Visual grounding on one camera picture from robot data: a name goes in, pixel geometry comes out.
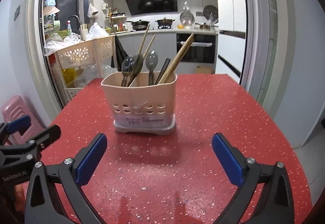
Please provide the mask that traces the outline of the left human hand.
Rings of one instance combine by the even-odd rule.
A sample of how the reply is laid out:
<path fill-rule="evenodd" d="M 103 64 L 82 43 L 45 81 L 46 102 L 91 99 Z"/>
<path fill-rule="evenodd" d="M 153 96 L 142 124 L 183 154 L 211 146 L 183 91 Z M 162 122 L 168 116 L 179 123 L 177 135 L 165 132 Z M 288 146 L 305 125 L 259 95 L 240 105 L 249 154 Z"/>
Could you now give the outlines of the left human hand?
<path fill-rule="evenodd" d="M 1 187 L 1 223 L 24 223 L 25 194 L 22 184 Z"/>

